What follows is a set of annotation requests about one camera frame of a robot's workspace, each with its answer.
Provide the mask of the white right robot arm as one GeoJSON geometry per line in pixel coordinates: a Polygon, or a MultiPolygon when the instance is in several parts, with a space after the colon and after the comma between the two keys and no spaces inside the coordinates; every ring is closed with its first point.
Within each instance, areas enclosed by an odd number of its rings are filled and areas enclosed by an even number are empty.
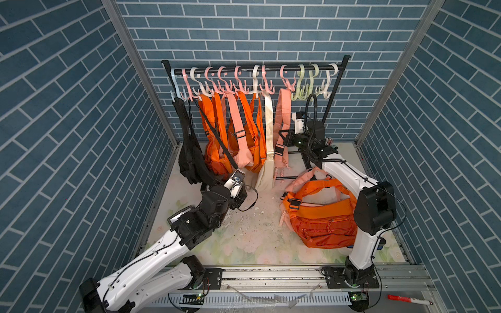
{"type": "Polygon", "coordinates": [[[322,268],[327,283],[341,280],[350,288],[378,287],[374,253],[396,218],[391,183],[372,179],[328,145],[324,125],[304,110],[303,125],[288,139],[314,167],[297,176],[282,196],[283,216],[312,249],[350,248],[344,269],[322,268]]]}

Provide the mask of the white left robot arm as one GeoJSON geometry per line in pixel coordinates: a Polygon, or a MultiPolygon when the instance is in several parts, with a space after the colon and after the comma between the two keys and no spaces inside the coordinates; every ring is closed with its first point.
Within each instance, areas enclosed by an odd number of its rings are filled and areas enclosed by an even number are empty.
{"type": "Polygon", "coordinates": [[[247,198],[246,186],[215,185],[197,206],[176,212],[171,228],[154,245],[117,272],[79,287],[85,312],[138,312],[170,292],[197,287],[206,269],[189,252],[219,228],[229,209],[247,198]]]}

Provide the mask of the dark orange bag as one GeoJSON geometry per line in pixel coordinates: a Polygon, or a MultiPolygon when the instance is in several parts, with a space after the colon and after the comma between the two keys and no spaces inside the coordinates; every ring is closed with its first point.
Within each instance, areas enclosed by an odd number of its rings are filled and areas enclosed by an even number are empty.
{"type": "Polygon", "coordinates": [[[299,218],[293,223],[293,231],[304,245],[315,249],[340,249],[353,245],[357,225],[353,216],[338,216],[324,220],[299,218]]]}

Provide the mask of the beige bag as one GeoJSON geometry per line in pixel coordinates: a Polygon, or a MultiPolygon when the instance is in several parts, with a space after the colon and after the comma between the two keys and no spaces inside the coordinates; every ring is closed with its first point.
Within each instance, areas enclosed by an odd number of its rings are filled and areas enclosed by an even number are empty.
{"type": "Polygon", "coordinates": [[[259,193],[272,189],[275,181],[273,103],[271,95],[267,91],[263,91],[262,95],[264,96],[265,104],[266,159],[260,173],[258,174],[257,183],[255,185],[255,188],[259,193]]]}

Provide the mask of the bright orange crescent bag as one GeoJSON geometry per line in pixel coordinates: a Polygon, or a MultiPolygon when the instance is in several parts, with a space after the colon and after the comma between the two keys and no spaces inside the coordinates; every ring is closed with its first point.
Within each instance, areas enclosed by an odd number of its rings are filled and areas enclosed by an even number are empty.
{"type": "Polygon", "coordinates": [[[353,216],[357,198],[339,180],[324,179],[306,183],[293,182],[287,186],[283,204],[291,219],[327,219],[338,216],[353,216]],[[314,195],[324,189],[338,191],[347,199],[326,205],[303,204],[306,196],[314,195]]]}

